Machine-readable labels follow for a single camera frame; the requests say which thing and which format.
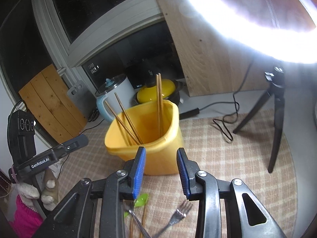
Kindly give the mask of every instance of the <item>blue kettle lid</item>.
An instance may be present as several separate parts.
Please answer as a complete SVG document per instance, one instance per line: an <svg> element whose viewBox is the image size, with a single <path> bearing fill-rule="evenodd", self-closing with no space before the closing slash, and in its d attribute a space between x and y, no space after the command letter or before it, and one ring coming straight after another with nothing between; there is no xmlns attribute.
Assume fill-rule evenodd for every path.
<svg viewBox="0 0 317 238"><path fill-rule="evenodd" d="M106 82L102 84L100 88L96 91L95 96L100 97L107 94L108 92L110 92L111 90L119 86L125 79L126 79L125 74L117 75L113 77L112 79L106 79Z"/></svg>

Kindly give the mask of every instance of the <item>green plastic utensil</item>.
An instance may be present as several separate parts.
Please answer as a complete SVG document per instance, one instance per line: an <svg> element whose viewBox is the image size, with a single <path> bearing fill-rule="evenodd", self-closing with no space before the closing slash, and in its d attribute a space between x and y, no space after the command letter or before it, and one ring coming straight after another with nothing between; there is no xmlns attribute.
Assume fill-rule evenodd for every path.
<svg viewBox="0 0 317 238"><path fill-rule="evenodd" d="M140 207L144 206L147 203L147 200L149 199L149 194L148 193L143 193L137 199L135 200L134 207ZM124 217L129 215L128 212L124 213Z"/></svg>

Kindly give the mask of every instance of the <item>black tripod leg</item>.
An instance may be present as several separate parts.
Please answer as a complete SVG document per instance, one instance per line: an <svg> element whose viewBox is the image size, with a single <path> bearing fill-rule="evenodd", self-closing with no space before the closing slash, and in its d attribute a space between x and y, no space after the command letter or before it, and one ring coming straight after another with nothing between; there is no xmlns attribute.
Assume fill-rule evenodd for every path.
<svg viewBox="0 0 317 238"><path fill-rule="evenodd" d="M263 95L256 102L255 106L252 108L250 113L242 120L242 122L233 130L233 133L236 134L240 129L245 126L248 121L261 109L261 107L267 102L267 100L271 97L270 89L266 90Z"/></svg>
<svg viewBox="0 0 317 238"><path fill-rule="evenodd" d="M281 137L283 132L283 122L284 122L284 98L276 98L274 100L274 140L272 146L272 153L270 158L270 163L268 164L267 171L269 173L273 172L273 168L276 162L277 154L280 149Z"/></svg>

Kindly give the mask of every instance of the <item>rice cooker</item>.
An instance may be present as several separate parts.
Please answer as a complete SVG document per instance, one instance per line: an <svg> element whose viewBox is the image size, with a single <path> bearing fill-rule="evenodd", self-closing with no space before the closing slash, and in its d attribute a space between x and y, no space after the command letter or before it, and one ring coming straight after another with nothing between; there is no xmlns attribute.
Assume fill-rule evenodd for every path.
<svg viewBox="0 0 317 238"><path fill-rule="evenodd" d="M108 102L116 114L122 112L115 93L117 93L125 109L135 105L133 99L135 92L125 74L106 79L106 82L96 91L95 96L97 98L97 108L101 116L108 122L112 122L115 116L104 101Z"/></svg>

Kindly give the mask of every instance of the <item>pink cloth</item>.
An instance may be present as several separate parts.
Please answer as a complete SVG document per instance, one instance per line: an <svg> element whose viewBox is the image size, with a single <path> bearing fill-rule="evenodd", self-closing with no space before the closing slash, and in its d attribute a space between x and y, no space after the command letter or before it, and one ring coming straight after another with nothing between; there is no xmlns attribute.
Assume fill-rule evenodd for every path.
<svg viewBox="0 0 317 238"><path fill-rule="evenodd" d="M40 214L25 206L18 195L14 221L10 222L15 233L20 238L31 238L42 223L43 219Z"/></svg>

